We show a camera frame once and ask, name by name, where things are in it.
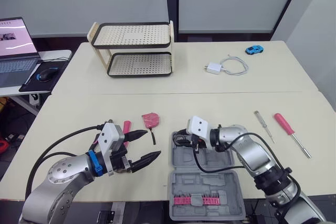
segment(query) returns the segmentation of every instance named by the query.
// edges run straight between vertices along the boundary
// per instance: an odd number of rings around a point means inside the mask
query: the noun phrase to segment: small desk
[[[268,137],[253,112],[259,110],[276,144]],[[141,115],[156,112],[160,125],[153,129],[156,145],[146,134],[129,145],[127,157],[136,161],[142,155],[161,150],[148,167],[134,174],[105,174],[84,187],[76,201],[167,200],[171,165],[171,133],[186,127],[198,115],[214,127],[241,124],[260,134],[271,146],[284,167],[307,195],[335,194],[335,112],[320,92],[268,92],[230,94],[140,94],[140,95],[51,95],[27,133],[5,176],[0,182],[0,199],[23,200],[29,172],[36,158],[54,141],[75,130],[113,119],[116,124],[132,122],[132,130],[143,129]],[[281,113],[296,131],[296,136],[311,153],[307,159],[297,144],[272,118]],[[52,152],[85,153],[97,131],[76,135]],[[45,161],[37,171],[33,189],[47,175],[60,156]],[[263,198],[244,169],[236,169],[244,198]]]
[[[58,59],[58,58],[63,58],[63,59],[68,58],[68,59],[70,59],[70,57],[72,55],[70,50],[44,51],[44,52],[39,52],[39,54],[40,54],[40,57],[41,57],[42,60],[53,60],[53,59]],[[36,69],[39,67],[39,65],[40,64],[36,65],[35,69],[31,72],[31,75],[36,71]],[[20,97],[20,95],[41,94],[41,93],[48,93],[50,91],[20,92],[19,91],[20,88],[21,88],[21,86],[0,88],[0,97],[10,97],[13,101],[20,104],[22,107],[24,107],[26,110],[28,110],[32,114],[37,115],[38,109],[35,108],[34,106],[32,106],[25,99],[22,99]]]
[[[261,44],[265,51],[247,55]],[[317,87],[283,41],[177,42],[175,72],[169,77],[112,78],[89,43],[82,43],[53,90],[53,94],[170,94],[317,91]],[[238,56],[249,66],[242,76],[215,75],[204,70],[210,61]],[[234,61],[225,66],[241,68]]]

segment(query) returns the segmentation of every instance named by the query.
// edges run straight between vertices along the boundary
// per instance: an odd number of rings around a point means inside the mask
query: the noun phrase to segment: pink handle
[[[131,131],[131,121],[124,121],[124,128],[122,129],[122,133],[129,133]],[[127,148],[129,142],[125,142],[124,146]]]
[[[125,133],[129,133],[131,131],[131,121],[124,121],[124,128],[122,130],[122,132]]]
[[[275,120],[277,120],[280,126],[287,132],[288,135],[291,135],[294,133],[294,130],[290,127],[286,119],[280,113],[276,113],[274,115],[274,118]]]

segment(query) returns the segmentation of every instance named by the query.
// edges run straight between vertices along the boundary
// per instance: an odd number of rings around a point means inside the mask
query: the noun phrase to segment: blue strap
[[[89,156],[93,162],[94,170],[96,171],[98,177],[100,177],[103,175],[103,167],[99,164],[96,154],[93,152],[93,150],[89,150]]]

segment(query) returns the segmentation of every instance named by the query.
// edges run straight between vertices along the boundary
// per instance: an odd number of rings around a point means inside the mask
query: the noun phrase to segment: gray tool case
[[[206,170],[234,165],[232,151],[216,152],[199,149],[197,159]],[[169,215],[172,220],[243,220],[245,207],[238,176],[233,170],[204,173],[198,169],[191,147],[176,146],[172,141],[172,163],[169,189]],[[219,195],[219,206],[203,205],[202,195]],[[191,196],[190,205],[174,205],[174,196]]]

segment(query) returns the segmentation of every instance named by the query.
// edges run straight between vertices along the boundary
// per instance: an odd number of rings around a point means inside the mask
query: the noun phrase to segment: blue toy car
[[[261,45],[251,46],[251,47],[246,48],[246,50],[245,50],[245,52],[248,55],[254,55],[254,54],[257,54],[257,53],[263,52],[263,51],[264,51],[264,48]]]

